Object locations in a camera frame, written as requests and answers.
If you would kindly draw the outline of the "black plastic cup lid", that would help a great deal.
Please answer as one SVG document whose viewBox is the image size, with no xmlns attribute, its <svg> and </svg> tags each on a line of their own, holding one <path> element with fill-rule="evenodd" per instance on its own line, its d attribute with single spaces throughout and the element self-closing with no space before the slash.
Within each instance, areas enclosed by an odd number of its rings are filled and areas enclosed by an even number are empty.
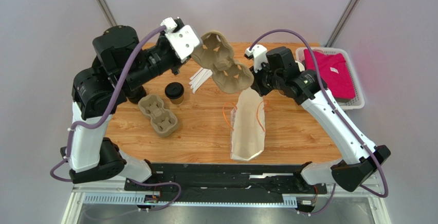
<svg viewBox="0 0 438 224">
<path fill-rule="evenodd" d="M 184 95 L 184 86 L 179 82 L 169 83 L 165 87 L 165 95 L 169 99 L 178 99 Z"/>
</svg>

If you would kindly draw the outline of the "cardboard cup carrier single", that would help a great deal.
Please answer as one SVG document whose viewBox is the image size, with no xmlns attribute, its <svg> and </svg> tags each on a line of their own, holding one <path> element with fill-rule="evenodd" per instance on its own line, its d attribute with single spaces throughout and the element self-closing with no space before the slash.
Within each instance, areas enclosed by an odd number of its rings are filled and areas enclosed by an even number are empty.
<svg viewBox="0 0 438 224">
<path fill-rule="evenodd" d="M 234 58 L 233 47 L 222 33 L 212 30 L 201 39 L 203 44 L 191 57 L 199 66 L 212 71 L 212 79 L 222 92 L 234 94 L 253 84 L 251 71 Z"/>
</svg>

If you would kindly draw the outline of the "white paper takeout bag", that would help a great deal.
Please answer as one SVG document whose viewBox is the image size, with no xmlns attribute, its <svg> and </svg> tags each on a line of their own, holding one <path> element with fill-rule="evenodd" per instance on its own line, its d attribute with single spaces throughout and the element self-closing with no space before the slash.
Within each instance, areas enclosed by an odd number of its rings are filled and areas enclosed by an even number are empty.
<svg viewBox="0 0 438 224">
<path fill-rule="evenodd" d="M 237 103 L 223 105 L 223 117 L 230 129 L 230 159 L 248 162 L 263 153 L 267 104 L 267 100 L 248 88 L 240 93 Z"/>
</svg>

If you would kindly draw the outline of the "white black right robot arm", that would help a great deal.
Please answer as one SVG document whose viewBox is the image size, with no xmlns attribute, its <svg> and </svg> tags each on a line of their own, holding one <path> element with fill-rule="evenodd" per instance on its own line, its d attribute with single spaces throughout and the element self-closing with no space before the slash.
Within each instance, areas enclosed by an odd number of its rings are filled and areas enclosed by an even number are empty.
<svg viewBox="0 0 438 224">
<path fill-rule="evenodd" d="M 245 50 L 245 57 L 253 60 L 251 88 L 261 97 L 279 90 L 292 98 L 317 120 L 341 153 L 338 160 L 303 164 L 298 171 L 301 187 L 335 183 L 353 192 L 390 157 L 387 146 L 377 146 L 355 126 L 315 70 L 300 70 L 290 49 L 255 45 Z"/>
</svg>

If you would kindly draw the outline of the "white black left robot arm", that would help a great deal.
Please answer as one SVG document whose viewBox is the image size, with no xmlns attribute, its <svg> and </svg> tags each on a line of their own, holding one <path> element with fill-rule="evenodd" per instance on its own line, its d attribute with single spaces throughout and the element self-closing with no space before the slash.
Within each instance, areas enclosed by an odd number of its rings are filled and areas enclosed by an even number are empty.
<svg viewBox="0 0 438 224">
<path fill-rule="evenodd" d="M 93 40 L 96 57 L 90 68 L 80 71 L 72 87 L 72 125 L 61 154 L 70 166 L 70 181 L 86 183 L 121 176 L 144 182 L 153 174 L 147 160 L 128 155 L 106 136 L 117 106 L 137 104 L 146 96 L 144 84 L 170 70 L 178 73 L 180 58 L 157 28 L 156 44 L 143 49 L 136 30 L 118 25 Z"/>
</svg>

